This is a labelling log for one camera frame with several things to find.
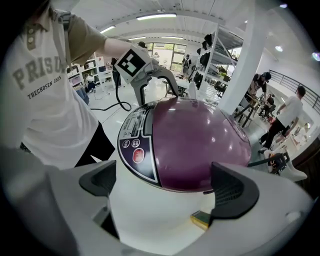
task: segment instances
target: white ceiling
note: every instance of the white ceiling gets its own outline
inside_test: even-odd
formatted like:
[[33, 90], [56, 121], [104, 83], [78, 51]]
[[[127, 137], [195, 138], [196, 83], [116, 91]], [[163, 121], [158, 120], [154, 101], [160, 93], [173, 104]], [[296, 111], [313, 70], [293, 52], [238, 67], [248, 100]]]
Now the white ceiling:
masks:
[[[199, 44], [221, 24], [243, 37], [245, 20], [252, 0], [53, 0], [63, 10], [72, 11], [89, 25], [118, 39], [138, 36], [159, 38], [179, 36], [185, 42]], [[176, 12], [177, 18], [136, 20], [137, 16], [157, 12]], [[308, 65], [315, 51], [303, 29], [288, 9], [275, 7], [268, 13], [268, 36], [265, 48], [276, 59]], [[275, 50], [282, 46], [283, 52]]]

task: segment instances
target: power cord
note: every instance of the power cord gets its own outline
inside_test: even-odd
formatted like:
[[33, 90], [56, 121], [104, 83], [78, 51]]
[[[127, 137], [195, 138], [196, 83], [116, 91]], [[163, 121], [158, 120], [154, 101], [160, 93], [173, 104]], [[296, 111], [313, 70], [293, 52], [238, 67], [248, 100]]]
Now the power cord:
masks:
[[[120, 105], [121, 108], [123, 108], [125, 111], [128, 111], [128, 112], [131, 111], [131, 110], [132, 110], [132, 106], [131, 106], [128, 102], [126, 102], [126, 101], [120, 101], [120, 99], [119, 99], [119, 96], [118, 96], [119, 82], [120, 82], [120, 79], [117, 80], [117, 83], [116, 83], [116, 85], [115, 85], [115, 97], [116, 97], [116, 100], [118, 101], [118, 103], [113, 104], [113, 105], [111, 105], [111, 106], [109, 106], [109, 107], [107, 107], [107, 108], [91, 108], [91, 110], [107, 111], [107, 110], [113, 108], [113, 107], [116, 106], [116, 105]], [[125, 106], [124, 106], [123, 104], [129, 105], [129, 108], [128, 108], [128, 109], [125, 108]]]

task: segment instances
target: white pillar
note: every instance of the white pillar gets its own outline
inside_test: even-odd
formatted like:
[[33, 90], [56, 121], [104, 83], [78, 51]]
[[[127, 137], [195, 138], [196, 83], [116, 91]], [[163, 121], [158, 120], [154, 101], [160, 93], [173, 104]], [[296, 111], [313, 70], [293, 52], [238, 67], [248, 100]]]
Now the white pillar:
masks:
[[270, 9], [261, 0], [249, 6], [249, 17], [244, 41], [232, 78], [221, 98], [218, 108], [231, 115], [243, 99], [261, 59], [268, 33], [267, 11]]

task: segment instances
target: metal railing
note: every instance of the metal railing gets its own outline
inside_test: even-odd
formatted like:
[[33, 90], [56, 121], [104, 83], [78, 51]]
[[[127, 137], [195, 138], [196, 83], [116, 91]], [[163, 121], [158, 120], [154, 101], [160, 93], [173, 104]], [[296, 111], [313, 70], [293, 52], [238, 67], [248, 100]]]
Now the metal railing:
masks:
[[304, 84], [284, 75], [279, 72], [269, 70], [271, 74], [271, 79], [280, 85], [288, 88], [290, 91], [296, 93], [298, 86], [303, 86], [305, 88], [305, 95], [303, 99], [307, 102], [319, 115], [320, 115], [320, 96], [316, 94], [309, 87]]

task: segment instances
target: fluorescent light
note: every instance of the fluorescent light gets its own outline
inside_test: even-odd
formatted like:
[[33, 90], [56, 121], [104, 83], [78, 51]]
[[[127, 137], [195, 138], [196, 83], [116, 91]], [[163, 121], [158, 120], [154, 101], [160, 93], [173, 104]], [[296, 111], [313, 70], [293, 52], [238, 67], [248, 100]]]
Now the fluorescent light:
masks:
[[116, 26], [110, 26], [108, 28], [106, 28], [105, 30], [102, 30], [100, 33], [104, 33], [104, 32], [107, 32], [108, 30], [112, 30], [114, 29]]
[[157, 13], [157, 14], [151, 14], [151, 15], [144, 15], [136, 17], [138, 21], [148, 20], [148, 19], [154, 19], [154, 18], [175, 18], [177, 17], [176, 13]]
[[145, 36], [141, 36], [141, 37], [135, 37], [135, 38], [130, 38], [128, 40], [137, 40], [137, 39], [145, 39]]
[[178, 36], [169, 36], [169, 35], [162, 35], [161, 38], [171, 38], [171, 39], [183, 39], [182, 37]]
[[278, 52], [282, 52], [282, 51], [283, 51], [283, 49], [282, 49], [281, 46], [276, 46], [275, 49], [276, 49]]
[[317, 61], [320, 62], [320, 52], [312, 53], [312, 57]]

